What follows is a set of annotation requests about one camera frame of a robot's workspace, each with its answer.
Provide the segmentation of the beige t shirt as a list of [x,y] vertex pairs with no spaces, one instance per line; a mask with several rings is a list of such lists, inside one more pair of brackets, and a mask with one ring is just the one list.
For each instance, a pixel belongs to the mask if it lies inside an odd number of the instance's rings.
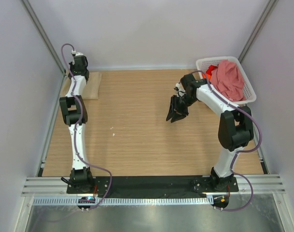
[[[88,81],[86,82],[86,86],[82,91],[82,99],[83,100],[97,100],[98,99],[98,90],[101,82],[102,75],[99,72],[91,72],[89,74]],[[60,97],[65,97],[66,94],[71,90],[71,80],[69,77],[66,78],[65,83],[62,86],[62,90],[60,92]]]

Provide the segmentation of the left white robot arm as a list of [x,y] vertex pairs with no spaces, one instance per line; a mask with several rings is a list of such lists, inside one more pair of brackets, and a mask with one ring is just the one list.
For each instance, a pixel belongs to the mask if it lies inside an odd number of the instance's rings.
[[95,182],[87,164],[85,128],[88,121],[87,110],[82,98],[89,79],[88,61],[82,53],[72,51],[70,65],[70,87],[64,97],[59,98],[63,122],[68,126],[72,147],[72,168],[70,177],[61,178],[67,186],[68,194],[90,193]]

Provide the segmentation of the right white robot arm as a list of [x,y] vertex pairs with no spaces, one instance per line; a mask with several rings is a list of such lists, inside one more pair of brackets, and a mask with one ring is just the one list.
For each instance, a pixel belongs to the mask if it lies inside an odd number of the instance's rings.
[[175,86],[176,94],[170,98],[166,120],[171,123],[189,115],[188,108],[195,102],[205,103],[219,116],[218,140],[222,146],[219,159],[210,173],[210,187],[224,191],[232,183],[234,163],[238,154],[253,139],[253,123],[249,107],[232,103],[207,79],[195,79],[192,73],[184,75]]

